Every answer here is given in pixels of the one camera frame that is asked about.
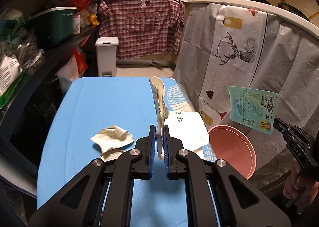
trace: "blue tablecloth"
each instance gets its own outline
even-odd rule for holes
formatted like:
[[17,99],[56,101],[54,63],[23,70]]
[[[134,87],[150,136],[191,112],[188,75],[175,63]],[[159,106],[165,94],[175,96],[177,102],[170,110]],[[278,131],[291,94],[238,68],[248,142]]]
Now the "blue tablecloth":
[[[162,80],[166,90],[176,85],[174,79]],[[149,78],[81,78],[72,83],[44,145],[38,208],[99,157],[101,150],[90,137],[113,124],[129,130],[135,141],[148,136],[151,124],[157,125]],[[153,178],[134,182],[131,226],[188,226],[184,180],[168,180],[157,156]]]

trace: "silver screw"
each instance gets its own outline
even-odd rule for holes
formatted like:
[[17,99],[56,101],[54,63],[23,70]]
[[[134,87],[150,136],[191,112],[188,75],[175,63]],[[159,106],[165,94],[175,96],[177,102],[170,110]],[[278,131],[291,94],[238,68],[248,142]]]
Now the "silver screw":
[[130,154],[133,156],[137,156],[138,154],[140,154],[141,152],[139,151],[139,149],[132,149],[130,150]]
[[92,161],[92,165],[95,166],[95,167],[99,167],[102,165],[102,160],[100,159],[95,159]]
[[181,149],[181,150],[179,150],[178,151],[178,153],[180,154],[180,155],[182,155],[182,156],[186,156],[186,155],[188,155],[188,150],[185,150],[185,149]]
[[224,167],[224,166],[226,166],[227,162],[225,160],[220,159],[220,160],[216,161],[216,164],[220,167]]

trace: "white countertop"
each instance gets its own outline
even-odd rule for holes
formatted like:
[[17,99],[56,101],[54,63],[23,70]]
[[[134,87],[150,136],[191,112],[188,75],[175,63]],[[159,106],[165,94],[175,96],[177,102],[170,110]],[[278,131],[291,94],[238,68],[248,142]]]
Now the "white countertop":
[[285,21],[290,22],[304,29],[306,32],[309,32],[311,35],[313,35],[315,38],[319,40],[319,28],[317,26],[315,26],[311,22],[308,22],[304,18],[301,18],[298,15],[295,15],[287,10],[281,9],[273,5],[267,5],[264,3],[259,3],[259,2],[250,1],[250,0],[179,0],[179,1],[182,1],[184,3],[189,3],[189,4],[216,3],[216,4],[222,4],[222,5],[233,5],[233,6],[239,6],[239,7],[250,8],[250,9],[254,9],[258,11],[263,11],[269,14],[275,14],[280,16]]

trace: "green storage box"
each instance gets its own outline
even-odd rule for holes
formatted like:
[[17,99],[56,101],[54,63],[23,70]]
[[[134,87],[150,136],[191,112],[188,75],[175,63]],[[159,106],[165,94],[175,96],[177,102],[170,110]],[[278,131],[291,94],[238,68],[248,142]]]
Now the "green storage box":
[[31,17],[28,24],[34,28],[39,48],[53,48],[72,36],[75,9],[75,6],[55,7]]

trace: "plaid shirt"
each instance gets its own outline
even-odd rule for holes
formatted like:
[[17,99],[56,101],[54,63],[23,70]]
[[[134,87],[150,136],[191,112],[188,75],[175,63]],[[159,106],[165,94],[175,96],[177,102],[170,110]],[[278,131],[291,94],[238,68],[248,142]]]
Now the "plaid shirt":
[[100,37],[119,38],[117,58],[177,55],[184,4],[175,0],[102,0]]

